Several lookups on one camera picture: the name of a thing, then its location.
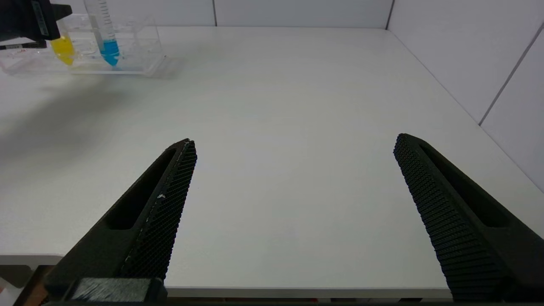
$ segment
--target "white wall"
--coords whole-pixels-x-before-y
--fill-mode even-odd
[[[482,128],[544,192],[544,33],[491,108]]]
[[[74,14],[86,14],[83,0],[52,0],[69,4]],[[108,0],[110,14],[153,15],[159,26],[215,26],[212,0]]]
[[[112,15],[152,14],[160,26],[385,28],[393,0],[108,0]],[[52,0],[85,14],[83,0]]]
[[[543,0],[396,0],[389,29],[479,122],[543,21]]]
[[[215,0],[218,26],[385,28],[392,0]]]

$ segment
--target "yellow liquid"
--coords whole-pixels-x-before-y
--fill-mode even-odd
[[[73,59],[76,57],[76,51],[73,48],[70,37],[61,36],[59,39],[52,40],[51,47],[58,59],[62,60],[68,66],[73,64]]]

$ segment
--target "tube with blue liquid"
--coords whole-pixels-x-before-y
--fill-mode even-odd
[[[100,54],[105,61],[115,67],[119,61],[119,46],[115,39],[112,19],[109,16],[106,0],[84,0],[87,14],[95,34]]]

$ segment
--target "white tabletop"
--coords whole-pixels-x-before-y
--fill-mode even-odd
[[[160,35],[171,78],[0,75],[0,264],[57,262],[187,137],[171,295],[449,296],[393,157],[402,132],[544,236],[544,195],[390,32]]]

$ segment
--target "blue liquid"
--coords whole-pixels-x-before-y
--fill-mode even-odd
[[[105,40],[104,49],[100,50],[100,54],[105,61],[111,66],[115,67],[119,61],[119,46],[115,39]]]

